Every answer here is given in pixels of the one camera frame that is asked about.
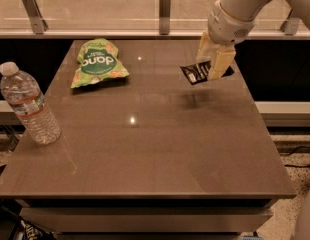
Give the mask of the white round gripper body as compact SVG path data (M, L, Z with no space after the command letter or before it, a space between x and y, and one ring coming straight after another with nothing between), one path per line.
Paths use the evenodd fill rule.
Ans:
M208 17L208 32L211 39L220 45L243 42L254 26L253 21L242 21L230 16L217 0Z

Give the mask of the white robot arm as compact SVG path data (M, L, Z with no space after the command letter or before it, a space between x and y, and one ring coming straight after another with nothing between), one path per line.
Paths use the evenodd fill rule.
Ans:
M207 78L221 78L233 61L235 45L243 42L255 24L259 12L272 0L217 0L208 16L197 61L209 61ZM310 31L310 0L286 0Z

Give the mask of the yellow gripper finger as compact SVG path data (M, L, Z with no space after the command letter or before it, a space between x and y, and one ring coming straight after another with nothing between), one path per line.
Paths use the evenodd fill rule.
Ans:
M208 61L210 62L208 79L220 79L231 65L235 55L236 50L233 45L211 45L208 49Z
M196 62L201 63L205 61L210 61L212 58L213 51L216 48L216 44L210 38L210 35L207 30L202 33L199 47L196 56Z

